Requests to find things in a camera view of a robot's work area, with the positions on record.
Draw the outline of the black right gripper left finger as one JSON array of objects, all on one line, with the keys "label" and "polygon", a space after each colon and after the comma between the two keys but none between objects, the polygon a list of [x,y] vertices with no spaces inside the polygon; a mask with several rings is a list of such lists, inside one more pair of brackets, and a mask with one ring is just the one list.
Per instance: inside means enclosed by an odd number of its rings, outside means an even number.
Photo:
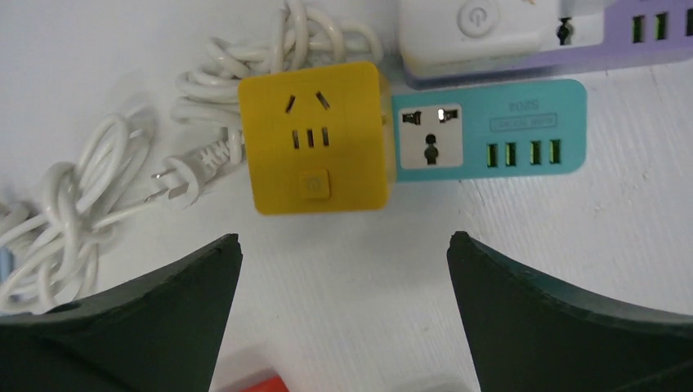
[{"label": "black right gripper left finger", "polygon": [[2,317],[2,390],[208,390],[242,260],[227,234],[107,291]]}]

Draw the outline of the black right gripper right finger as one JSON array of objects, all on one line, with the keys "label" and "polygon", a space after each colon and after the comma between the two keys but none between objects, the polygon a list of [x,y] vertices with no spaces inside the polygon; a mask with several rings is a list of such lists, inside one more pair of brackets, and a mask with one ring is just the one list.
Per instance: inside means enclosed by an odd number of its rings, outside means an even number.
[{"label": "black right gripper right finger", "polygon": [[447,262],[482,390],[691,390],[690,315],[590,292],[465,232]]}]

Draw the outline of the red cube socket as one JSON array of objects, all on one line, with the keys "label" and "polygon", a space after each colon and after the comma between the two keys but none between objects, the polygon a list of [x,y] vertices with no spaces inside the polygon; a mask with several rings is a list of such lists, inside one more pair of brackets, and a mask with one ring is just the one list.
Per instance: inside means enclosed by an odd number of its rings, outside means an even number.
[{"label": "red cube socket", "polygon": [[240,389],[239,392],[289,392],[289,389],[280,376],[272,376],[246,386]]}]

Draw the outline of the teal power strip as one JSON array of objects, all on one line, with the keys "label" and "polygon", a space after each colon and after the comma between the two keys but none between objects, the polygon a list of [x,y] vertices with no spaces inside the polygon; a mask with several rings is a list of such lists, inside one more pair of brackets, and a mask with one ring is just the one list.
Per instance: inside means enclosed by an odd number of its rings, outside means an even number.
[{"label": "teal power strip", "polygon": [[586,158],[588,95],[573,79],[409,92],[392,105],[399,182],[563,175]]}]

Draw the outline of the yellow cube socket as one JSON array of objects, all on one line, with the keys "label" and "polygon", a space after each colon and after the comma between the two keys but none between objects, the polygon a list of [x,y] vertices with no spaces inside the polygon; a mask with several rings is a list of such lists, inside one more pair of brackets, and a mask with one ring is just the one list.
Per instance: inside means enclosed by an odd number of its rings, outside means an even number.
[{"label": "yellow cube socket", "polygon": [[371,62],[244,79],[254,206],[265,216],[384,208],[396,182],[391,91]]}]

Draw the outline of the purple power strip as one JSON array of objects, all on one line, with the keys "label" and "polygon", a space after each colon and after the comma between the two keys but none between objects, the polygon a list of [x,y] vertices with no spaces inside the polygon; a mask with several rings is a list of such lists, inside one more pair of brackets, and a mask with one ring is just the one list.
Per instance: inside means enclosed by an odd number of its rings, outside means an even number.
[{"label": "purple power strip", "polygon": [[556,37],[542,51],[506,69],[414,77],[416,88],[514,77],[533,77],[666,64],[692,57],[689,1],[558,1]]}]

